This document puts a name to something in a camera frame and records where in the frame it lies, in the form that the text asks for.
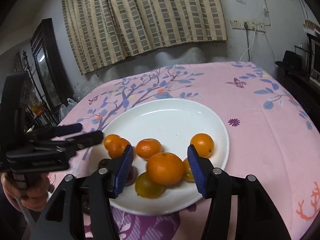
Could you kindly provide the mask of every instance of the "silver rivet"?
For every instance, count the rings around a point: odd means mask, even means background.
[[[70,181],[70,180],[72,180],[72,179],[73,179],[73,176],[72,176],[71,174],[69,174],[69,175],[67,175],[67,176],[64,177],[64,180],[65,180],[65,181]]]
[[[212,170],[212,172],[213,172],[214,174],[219,175],[219,174],[221,174],[221,173],[222,173],[222,170],[221,170],[221,169],[219,169],[219,168],[214,168],[214,169]]]
[[[248,180],[249,181],[255,181],[257,178],[255,177],[255,176],[253,176],[253,175],[249,175],[248,176]]]
[[[100,174],[106,174],[108,172],[108,169],[107,168],[101,168],[99,169],[99,173]]]
[[[60,147],[58,147],[57,149],[58,152],[64,152],[65,150],[66,150],[65,148],[60,148]]]

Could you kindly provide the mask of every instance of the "pink tablecloth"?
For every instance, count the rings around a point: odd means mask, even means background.
[[[252,63],[175,65],[114,80],[86,96],[61,124],[81,122],[84,131],[102,130],[130,108],[162,98],[194,100],[216,112],[227,127],[226,172],[254,174],[278,208],[292,239],[308,229],[320,210],[320,136],[296,100]],[[80,151],[71,169],[87,175],[90,151]],[[113,209],[120,239],[200,239],[210,200],[168,216],[143,217]],[[232,214],[229,239],[235,233]]]

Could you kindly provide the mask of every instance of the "orange fruit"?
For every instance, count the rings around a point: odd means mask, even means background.
[[[165,187],[154,183],[148,174],[144,172],[137,178],[135,190],[140,197],[157,198],[165,191]]]
[[[105,137],[105,139],[104,139],[104,141],[103,141],[103,144],[104,144],[104,146],[105,146],[105,148],[106,148],[107,150],[109,150],[108,148],[109,148],[109,146],[110,146],[110,143],[111,143],[111,141],[112,141],[113,139],[115,139],[115,138],[120,138],[120,136],[119,136],[119,135],[116,135],[116,134],[109,134],[109,135],[107,135],[107,136]]]
[[[136,146],[136,153],[145,160],[159,152],[162,152],[162,145],[156,139],[143,139]]]
[[[127,145],[131,144],[124,138],[113,139],[108,147],[108,152],[111,159],[120,157],[123,154],[124,149],[127,147]]]
[[[182,160],[173,153],[156,153],[147,162],[147,173],[150,179],[160,185],[179,182],[184,171]]]
[[[206,133],[198,133],[192,137],[190,144],[196,148],[200,157],[209,157],[214,149],[214,141]]]
[[[183,178],[186,181],[192,181],[195,182],[195,178],[192,175],[192,171],[189,165],[189,161],[188,158],[185,158],[185,160],[183,161],[183,165],[184,165],[184,174],[183,174]]]

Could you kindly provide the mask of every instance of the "white oval plate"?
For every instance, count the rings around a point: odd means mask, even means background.
[[[214,140],[214,152],[209,157],[215,167],[224,169],[229,155],[229,136],[218,115],[200,103],[187,99],[161,99],[136,106],[114,119],[104,130],[118,134],[133,146],[146,138],[157,139],[166,152],[172,152],[181,160],[187,158],[191,138],[197,133],[207,133]],[[89,173],[98,168],[103,158],[110,158],[103,144],[92,149]],[[146,161],[135,156],[132,165],[138,174],[146,171]],[[179,186],[167,187],[157,199],[137,195],[134,184],[125,187],[117,199],[110,199],[113,207],[136,215],[164,215],[190,206],[199,199],[196,184],[182,180]]]

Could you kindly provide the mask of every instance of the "finger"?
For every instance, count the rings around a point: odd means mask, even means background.
[[[41,178],[45,179],[46,177],[48,177],[49,173],[46,172],[46,173],[41,173],[40,176]]]
[[[27,196],[30,198],[41,197],[45,192],[48,191],[49,187],[50,187],[50,181],[48,177],[46,177],[38,181],[38,183],[33,187],[28,188]]]
[[[41,197],[39,198],[25,198],[21,199],[22,205],[24,205],[26,208],[34,211],[42,211],[47,204],[47,198],[48,198],[48,193],[44,193]]]
[[[4,190],[13,198],[21,197],[21,193],[15,185],[13,179],[11,179],[7,173],[1,174],[1,183]]]

